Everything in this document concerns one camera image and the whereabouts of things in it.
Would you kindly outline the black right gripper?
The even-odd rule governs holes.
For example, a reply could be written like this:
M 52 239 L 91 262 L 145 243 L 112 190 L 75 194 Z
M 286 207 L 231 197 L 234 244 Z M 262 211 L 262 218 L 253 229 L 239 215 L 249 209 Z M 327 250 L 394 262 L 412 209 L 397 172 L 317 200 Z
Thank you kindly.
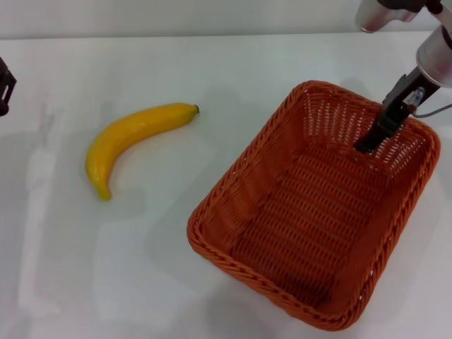
M 354 143 L 353 148 L 363 154 L 372 153 L 387 138 L 393 137 L 408 116 L 439 88 L 418 68 L 403 75 L 383 100 L 379 120 Z

